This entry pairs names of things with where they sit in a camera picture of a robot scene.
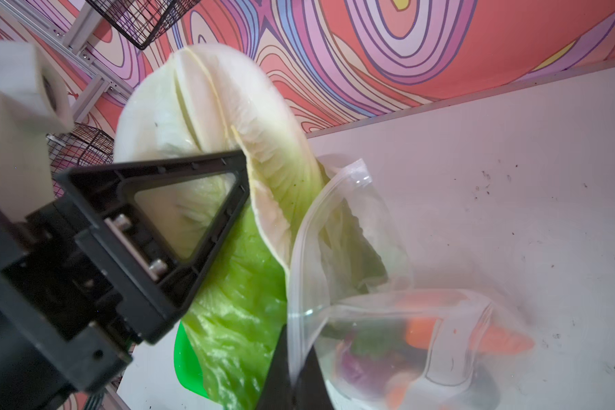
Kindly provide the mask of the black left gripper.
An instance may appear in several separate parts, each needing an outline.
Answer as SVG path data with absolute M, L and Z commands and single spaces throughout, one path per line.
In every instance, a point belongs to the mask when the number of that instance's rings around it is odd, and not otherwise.
M 105 227 L 73 195 L 21 221 L 0 208 L 0 409 L 58 408 L 132 363 L 107 251 L 80 246 Z

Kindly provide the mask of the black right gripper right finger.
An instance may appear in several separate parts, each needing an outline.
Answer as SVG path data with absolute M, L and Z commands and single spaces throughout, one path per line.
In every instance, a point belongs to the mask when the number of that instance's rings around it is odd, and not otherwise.
M 293 391 L 296 410 L 333 410 L 316 353 L 309 353 Z

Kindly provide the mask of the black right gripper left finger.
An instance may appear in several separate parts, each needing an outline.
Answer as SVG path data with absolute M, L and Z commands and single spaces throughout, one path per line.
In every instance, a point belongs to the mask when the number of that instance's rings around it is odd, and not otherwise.
M 256 410 L 291 410 L 293 389 L 288 365 L 287 331 L 283 327 Z

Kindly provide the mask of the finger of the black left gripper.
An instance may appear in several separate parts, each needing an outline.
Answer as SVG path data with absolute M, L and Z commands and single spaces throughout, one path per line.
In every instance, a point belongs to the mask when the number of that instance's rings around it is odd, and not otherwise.
M 81 252 L 118 295 L 136 340 L 187 312 L 249 198 L 242 151 L 71 168 L 56 176 L 83 224 Z

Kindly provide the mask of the purple red onion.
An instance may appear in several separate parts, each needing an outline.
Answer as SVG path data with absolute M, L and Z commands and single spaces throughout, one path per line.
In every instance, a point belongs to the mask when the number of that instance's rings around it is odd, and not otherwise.
M 341 343 L 335 363 L 337 379 L 361 396 L 382 396 L 389 380 L 406 368 L 396 355 L 380 359 L 354 355 L 350 343 Z

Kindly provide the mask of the clear zip top bag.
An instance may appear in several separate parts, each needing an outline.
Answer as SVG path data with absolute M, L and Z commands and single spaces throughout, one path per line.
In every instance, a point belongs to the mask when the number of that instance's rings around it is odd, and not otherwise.
M 480 286 L 438 288 L 413 271 L 362 161 L 328 173 L 294 245 L 288 284 L 288 365 L 294 391 L 316 353 L 334 409 L 496 409 L 534 349 L 524 323 Z M 406 368 L 382 396 L 337 379 L 338 347 Z

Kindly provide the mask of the green lettuce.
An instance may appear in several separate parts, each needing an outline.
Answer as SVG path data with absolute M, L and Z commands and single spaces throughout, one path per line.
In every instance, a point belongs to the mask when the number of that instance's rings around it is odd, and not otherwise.
M 337 409 L 315 354 L 290 387 L 287 284 L 292 247 L 329 176 L 262 69 L 223 44 L 174 52 L 135 90 L 116 162 L 236 154 L 249 198 L 180 321 L 207 397 L 226 409 Z

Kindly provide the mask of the green plastic basket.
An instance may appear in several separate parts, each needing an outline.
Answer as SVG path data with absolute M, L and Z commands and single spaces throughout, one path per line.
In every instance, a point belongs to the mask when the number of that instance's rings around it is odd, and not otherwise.
M 174 343 L 174 372 L 185 389 L 198 396 L 208 397 L 203 384 L 203 369 L 182 323 L 179 323 Z

